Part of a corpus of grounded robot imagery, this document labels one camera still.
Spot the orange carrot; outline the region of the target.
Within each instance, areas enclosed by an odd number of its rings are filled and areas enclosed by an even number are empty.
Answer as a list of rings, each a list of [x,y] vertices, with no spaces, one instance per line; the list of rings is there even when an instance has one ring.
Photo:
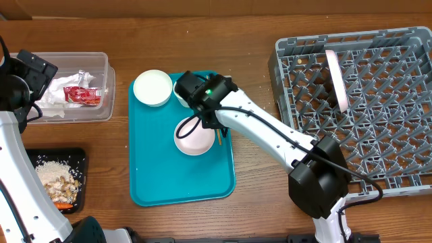
[[[73,205],[66,202],[55,202],[54,205],[59,210],[71,209],[73,207]]]

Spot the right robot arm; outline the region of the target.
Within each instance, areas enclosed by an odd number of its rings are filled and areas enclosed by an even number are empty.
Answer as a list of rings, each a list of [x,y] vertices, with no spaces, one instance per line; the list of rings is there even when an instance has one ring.
[[[352,177],[338,142],[329,136],[316,140],[285,125],[230,77],[187,71],[174,90],[204,128],[235,130],[281,164],[288,175],[289,196],[312,217],[317,242],[349,242],[344,206]]]

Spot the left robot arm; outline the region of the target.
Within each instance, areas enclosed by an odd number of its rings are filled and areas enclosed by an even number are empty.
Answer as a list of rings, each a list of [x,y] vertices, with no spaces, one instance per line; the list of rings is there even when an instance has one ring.
[[[129,227],[103,229],[94,217],[76,223],[57,209],[22,142],[22,132],[57,66],[21,50],[1,62],[1,227],[8,242],[141,242]]]

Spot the red snack wrapper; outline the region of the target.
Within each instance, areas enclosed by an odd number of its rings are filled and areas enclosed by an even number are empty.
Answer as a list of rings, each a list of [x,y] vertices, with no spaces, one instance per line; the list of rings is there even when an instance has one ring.
[[[67,86],[63,88],[65,100],[69,103],[97,106],[101,102],[102,91],[98,88]]]

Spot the nuts and rice pile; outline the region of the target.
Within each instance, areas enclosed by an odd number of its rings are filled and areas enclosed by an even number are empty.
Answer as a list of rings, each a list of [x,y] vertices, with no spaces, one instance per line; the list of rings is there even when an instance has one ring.
[[[72,204],[78,197],[81,183],[76,171],[58,161],[44,161],[36,166],[36,174],[54,203]]]

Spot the large pink plate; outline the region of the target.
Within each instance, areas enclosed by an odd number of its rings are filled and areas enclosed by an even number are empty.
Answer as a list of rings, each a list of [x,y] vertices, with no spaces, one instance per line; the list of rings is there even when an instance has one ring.
[[[337,103],[340,108],[340,112],[343,113],[348,110],[349,102],[346,93],[346,87],[342,77],[341,67],[338,61],[338,56],[332,50],[326,50],[325,55],[327,58],[329,71],[333,82],[333,90],[335,91]]]

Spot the pink bowl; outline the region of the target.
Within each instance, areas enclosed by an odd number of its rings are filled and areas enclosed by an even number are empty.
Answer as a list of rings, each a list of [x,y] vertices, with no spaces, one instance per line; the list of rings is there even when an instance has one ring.
[[[215,141],[215,132],[209,128],[203,128],[199,121],[194,131],[187,137],[179,139],[176,136],[178,128],[187,120],[184,118],[175,128],[174,142],[177,148],[186,155],[197,156],[206,153]]]

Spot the white napkin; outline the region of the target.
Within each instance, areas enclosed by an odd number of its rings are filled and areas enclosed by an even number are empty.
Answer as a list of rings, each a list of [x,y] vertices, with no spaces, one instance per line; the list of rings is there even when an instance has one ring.
[[[88,88],[89,84],[95,79],[96,78],[89,72],[84,72],[82,70],[71,76],[54,79],[45,91],[43,97],[35,103],[41,108],[44,116],[53,117],[59,115],[60,117],[64,117],[64,109],[79,108],[82,104],[70,103],[67,101],[63,88],[69,86]]]

